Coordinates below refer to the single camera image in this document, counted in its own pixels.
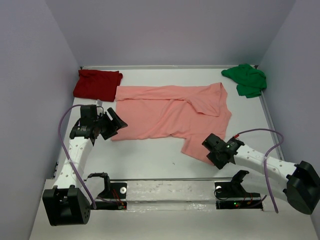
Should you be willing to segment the pink t shirt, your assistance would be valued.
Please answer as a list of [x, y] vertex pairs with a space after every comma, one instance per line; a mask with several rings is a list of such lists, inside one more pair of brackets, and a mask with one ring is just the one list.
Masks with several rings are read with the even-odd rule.
[[232, 113], [223, 84], [207, 86], [120, 86], [116, 114], [127, 123], [112, 141], [174, 137], [184, 139], [181, 152], [211, 164], [202, 145], [210, 135], [226, 136]]

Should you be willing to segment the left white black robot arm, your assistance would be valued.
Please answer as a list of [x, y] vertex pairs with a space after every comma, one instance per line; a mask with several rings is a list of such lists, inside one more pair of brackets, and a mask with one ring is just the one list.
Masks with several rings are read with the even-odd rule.
[[84, 169], [98, 137], [115, 136], [128, 125], [110, 107], [79, 105], [80, 118], [62, 145], [66, 159], [52, 188], [42, 195], [51, 226], [85, 225], [91, 210], [126, 210], [126, 183], [112, 183], [106, 172], [84, 176]]

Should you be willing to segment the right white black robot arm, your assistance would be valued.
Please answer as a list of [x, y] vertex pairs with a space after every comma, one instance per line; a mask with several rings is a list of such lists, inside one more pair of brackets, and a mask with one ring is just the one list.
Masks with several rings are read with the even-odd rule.
[[298, 212], [311, 215], [320, 201], [320, 177], [306, 162], [293, 163], [265, 156], [237, 139], [228, 141], [211, 133], [202, 145], [209, 151], [207, 158], [218, 168], [234, 165], [262, 174], [262, 180], [249, 184], [252, 192], [281, 199]]

